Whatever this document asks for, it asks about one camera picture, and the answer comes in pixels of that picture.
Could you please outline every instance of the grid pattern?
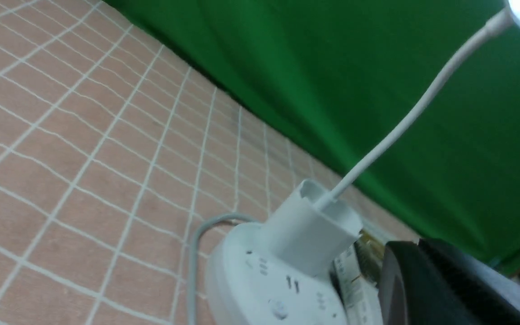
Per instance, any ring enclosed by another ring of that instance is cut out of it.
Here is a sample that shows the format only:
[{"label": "grid pattern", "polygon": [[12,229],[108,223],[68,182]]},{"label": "grid pattern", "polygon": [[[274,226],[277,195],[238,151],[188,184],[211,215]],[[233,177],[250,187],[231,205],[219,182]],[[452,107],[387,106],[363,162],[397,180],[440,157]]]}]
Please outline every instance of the grid pattern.
[{"label": "grid pattern", "polygon": [[190,233],[306,177],[339,179],[110,6],[0,0],[0,325],[185,325]]}]

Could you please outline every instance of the power cord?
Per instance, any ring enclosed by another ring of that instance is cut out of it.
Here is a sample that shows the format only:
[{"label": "power cord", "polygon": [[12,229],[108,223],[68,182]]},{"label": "power cord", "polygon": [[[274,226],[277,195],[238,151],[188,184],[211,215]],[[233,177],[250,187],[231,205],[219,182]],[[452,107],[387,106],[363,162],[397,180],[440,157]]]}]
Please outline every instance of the power cord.
[{"label": "power cord", "polygon": [[198,271],[198,244],[200,237],[206,230],[214,227],[216,224],[222,222],[229,222],[233,224],[233,220],[240,220],[243,222],[258,222],[258,220],[247,216],[245,214],[222,214],[220,216],[206,220],[196,229],[190,240],[190,254],[188,259],[188,279],[186,291],[186,314],[188,317],[188,325],[196,325],[196,271]]}]

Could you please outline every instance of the black device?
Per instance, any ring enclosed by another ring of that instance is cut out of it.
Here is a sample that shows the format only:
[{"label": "black device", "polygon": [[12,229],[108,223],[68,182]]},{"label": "black device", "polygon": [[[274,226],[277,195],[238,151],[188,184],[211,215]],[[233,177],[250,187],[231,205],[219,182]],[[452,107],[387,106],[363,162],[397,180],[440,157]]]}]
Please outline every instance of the black device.
[{"label": "black device", "polygon": [[520,285],[439,239],[388,242],[384,325],[520,325]]}]

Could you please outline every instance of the green backdrop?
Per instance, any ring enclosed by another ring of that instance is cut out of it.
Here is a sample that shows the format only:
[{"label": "green backdrop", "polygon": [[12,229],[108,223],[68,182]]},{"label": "green backdrop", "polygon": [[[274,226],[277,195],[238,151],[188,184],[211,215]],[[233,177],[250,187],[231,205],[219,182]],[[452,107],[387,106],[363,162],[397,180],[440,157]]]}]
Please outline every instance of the green backdrop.
[{"label": "green backdrop", "polygon": [[[108,0],[250,111],[348,171],[493,1]],[[357,181],[419,234],[520,267],[520,30],[477,51]]]}]

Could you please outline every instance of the power button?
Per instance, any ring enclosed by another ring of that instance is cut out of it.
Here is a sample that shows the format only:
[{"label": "power button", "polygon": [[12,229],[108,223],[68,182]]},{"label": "power button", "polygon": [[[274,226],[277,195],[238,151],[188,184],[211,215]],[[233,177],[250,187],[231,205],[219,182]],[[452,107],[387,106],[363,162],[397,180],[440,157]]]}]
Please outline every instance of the power button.
[{"label": "power button", "polygon": [[288,317],[288,310],[282,301],[270,300],[268,303],[270,304],[270,310],[272,310],[272,314],[277,319],[282,320]]}]

